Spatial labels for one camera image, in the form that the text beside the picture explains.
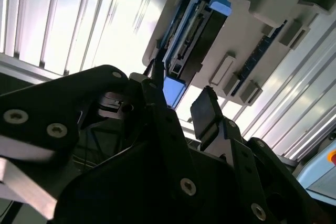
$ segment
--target mounting hole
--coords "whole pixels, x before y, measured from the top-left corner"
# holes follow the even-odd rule
[[[118,73],[118,72],[113,72],[112,74],[113,74],[115,77],[117,77],[117,78],[121,78],[121,77],[122,77],[121,73]]]
[[[133,111],[134,110],[134,107],[133,107],[133,105],[131,105],[131,104],[125,104],[122,108],[121,108],[121,111],[123,112],[123,113],[129,113],[129,112],[131,112],[131,111]]]
[[[245,170],[246,170],[248,173],[252,173],[252,170],[251,170],[250,167],[245,166]]]

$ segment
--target bolt head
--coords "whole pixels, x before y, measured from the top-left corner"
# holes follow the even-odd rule
[[[237,125],[235,124],[234,121],[229,121],[229,124],[230,124],[233,128],[237,126]]]
[[[118,73],[118,72],[113,72],[112,73],[115,77],[117,77],[117,78],[121,78],[121,73]]]
[[[262,141],[257,141],[257,144],[260,146],[260,147],[265,147],[264,143]]]
[[[266,213],[263,210],[263,208],[261,206],[259,206],[257,203],[253,203],[251,205],[251,209],[253,214],[261,221],[265,221],[266,220]]]
[[[65,127],[65,125],[61,123],[52,123],[48,125],[47,133],[49,136],[55,138],[62,138],[67,135],[68,129]]]
[[[194,182],[192,182],[188,178],[182,178],[180,182],[180,186],[182,191],[184,191],[189,196],[194,196],[196,194],[196,186]]]
[[[17,109],[7,110],[3,117],[5,122],[10,124],[22,124],[27,122],[29,118],[27,112]]]

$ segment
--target red button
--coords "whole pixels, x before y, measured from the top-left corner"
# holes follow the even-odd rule
[[[334,165],[336,165],[336,154],[332,155],[331,162],[333,162]]]

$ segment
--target black metal bracket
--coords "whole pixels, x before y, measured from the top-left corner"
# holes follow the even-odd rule
[[[26,162],[63,164],[78,142],[78,128],[93,101],[122,92],[127,76],[100,66],[0,96],[0,155]],[[50,135],[48,127],[55,131]]]
[[[202,205],[199,178],[176,112],[167,107],[161,88],[153,80],[142,81],[146,110],[158,136],[159,150],[171,180],[174,197],[182,204],[198,208]]]
[[[196,137],[202,140],[209,136],[202,141],[201,150],[224,159],[234,170],[246,219],[252,223],[279,223],[267,207],[254,155],[243,144],[239,127],[222,115],[212,88],[203,89],[191,113]]]
[[[252,137],[246,145],[272,176],[272,181],[265,188],[266,196],[281,195],[288,202],[289,205],[284,206],[288,216],[288,224],[330,223],[329,217],[321,210],[316,201],[308,195],[294,176],[289,173],[281,160],[264,141]]]

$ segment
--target machine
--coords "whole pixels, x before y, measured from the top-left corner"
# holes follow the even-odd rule
[[[153,68],[128,79],[101,66],[0,96],[2,197],[55,224],[332,223],[265,142],[241,137],[209,86],[191,107],[202,143],[188,147],[165,101],[163,63]],[[112,118],[124,125],[119,150],[79,175],[79,130]]]

